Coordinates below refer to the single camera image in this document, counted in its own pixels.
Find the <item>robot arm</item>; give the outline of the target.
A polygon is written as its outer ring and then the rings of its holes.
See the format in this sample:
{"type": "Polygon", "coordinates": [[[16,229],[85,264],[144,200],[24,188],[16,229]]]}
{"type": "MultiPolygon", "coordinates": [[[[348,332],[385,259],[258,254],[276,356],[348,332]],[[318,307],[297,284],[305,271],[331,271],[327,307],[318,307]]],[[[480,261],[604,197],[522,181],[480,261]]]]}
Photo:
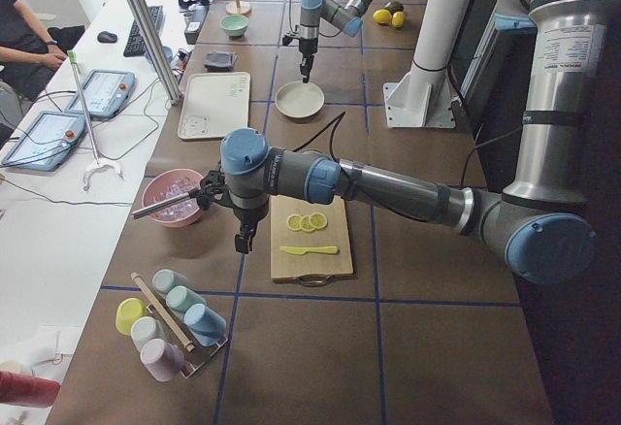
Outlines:
{"type": "Polygon", "coordinates": [[[335,0],[300,0],[299,23],[287,37],[298,41],[302,55],[302,83],[309,83],[314,56],[318,51],[320,21],[336,27],[349,37],[355,37],[362,27],[362,17],[374,0],[348,0],[345,5],[335,0]]]}
{"type": "Polygon", "coordinates": [[[573,278],[596,252],[595,231],[577,213],[585,200],[577,176],[606,30],[619,13],[620,0],[497,0],[499,27],[537,31],[515,177],[501,193],[271,147],[249,128],[231,132],[220,154],[241,222],[237,250],[250,250],[270,196],[325,205],[341,196],[474,237],[530,282],[573,278]]]}

